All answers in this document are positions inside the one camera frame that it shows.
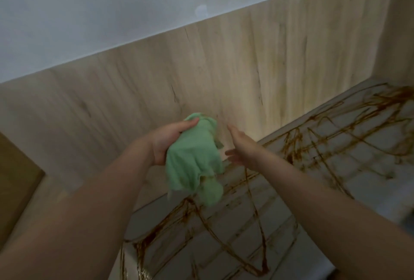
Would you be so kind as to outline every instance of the person's right hand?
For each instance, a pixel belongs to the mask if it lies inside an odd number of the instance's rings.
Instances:
[[[235,147],[225,152],[226,156],[229,157],[229,161],[259,172],[257,158],[264,148],[244,132],[239,131],[234,125],[228,124],[227,128],[230,131]]]

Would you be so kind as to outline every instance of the dirty surface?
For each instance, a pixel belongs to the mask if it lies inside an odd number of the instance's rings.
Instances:
[[[262,144],[381,212],[398,207],[395,196],[414,179],[413,102],[411,87],[368,80]],[[137,211],[115,266],[119,278],[284,279],[330,268],[262,175],[229,165],[221,182],[214,207],[163,196]]]

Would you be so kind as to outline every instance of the person's left hand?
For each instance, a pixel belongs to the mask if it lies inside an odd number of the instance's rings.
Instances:
[[[165,165],[167,149],[178,140],[181,132],[197,125],[199,118],[191,121],[180,121],[162,126],[148,134],[154,154],[154,164]]]

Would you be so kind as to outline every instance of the person's right arm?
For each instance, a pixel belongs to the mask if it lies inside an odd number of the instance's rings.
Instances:
[[[234,126],[229,160],[260,172],[349,279],[414,279],[414,239],[363,204],[319,183]]]

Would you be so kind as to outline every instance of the person's left arm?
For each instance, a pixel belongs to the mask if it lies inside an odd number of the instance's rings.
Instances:
[[[107,279],[148,168],[198,119],[134,141],[100,175],[58,203],[0,255],[4,279]]]

